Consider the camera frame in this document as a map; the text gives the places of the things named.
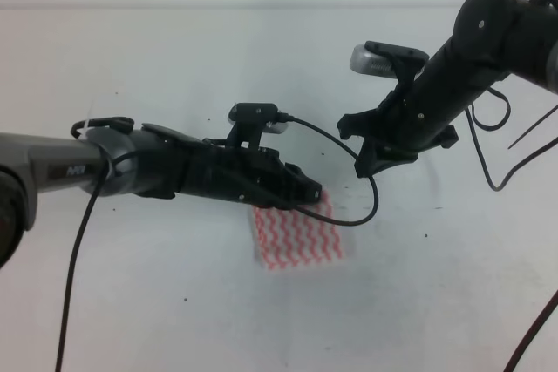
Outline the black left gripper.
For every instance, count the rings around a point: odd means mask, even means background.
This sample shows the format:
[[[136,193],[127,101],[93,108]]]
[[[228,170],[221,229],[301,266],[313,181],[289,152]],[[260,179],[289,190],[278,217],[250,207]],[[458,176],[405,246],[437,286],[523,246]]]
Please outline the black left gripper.
[[[299,166],[280,160],[277,150],[174,141],[180,162],[177,193],[292,210],[317,204],[322,185]]]

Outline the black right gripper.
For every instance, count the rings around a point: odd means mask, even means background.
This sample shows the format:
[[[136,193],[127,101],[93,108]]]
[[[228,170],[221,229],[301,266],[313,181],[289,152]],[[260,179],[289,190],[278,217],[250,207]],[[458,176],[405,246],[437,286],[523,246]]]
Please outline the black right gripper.
[[[343,140],[364,139],[354,164],[356,175],[364,179],[414,163],[433,148],[451,148],[459,141],[452,122],[461,112],[462,78],[421,75],[402,97],[390,93],[376,109],[344,114],[337,129]]]

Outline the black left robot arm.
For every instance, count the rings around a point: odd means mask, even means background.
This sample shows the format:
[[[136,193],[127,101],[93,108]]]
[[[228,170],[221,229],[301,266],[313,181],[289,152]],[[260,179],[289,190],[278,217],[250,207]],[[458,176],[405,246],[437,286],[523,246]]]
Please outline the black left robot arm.
[[[37,216],[38,195],[80,187],[101,196],[171,200],[188,194],[288,209],[314,205],[322,187],[276,150],[196,139],[130,118],[79,121],[72,139],[1,136],[1,262]]]

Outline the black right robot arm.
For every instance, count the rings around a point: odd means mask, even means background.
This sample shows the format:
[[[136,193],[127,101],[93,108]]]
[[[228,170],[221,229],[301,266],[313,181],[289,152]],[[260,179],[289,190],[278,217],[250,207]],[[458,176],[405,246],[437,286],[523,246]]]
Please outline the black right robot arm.
[[[368,41],[354,48],[350,68],[398,81],[376,108],[337,124],[342,139],[363,139],[355,170],[367,178],[452,147],[459,139],[452,122],[510,74],[556,92],[557,0],[466,0],[433,56]]]

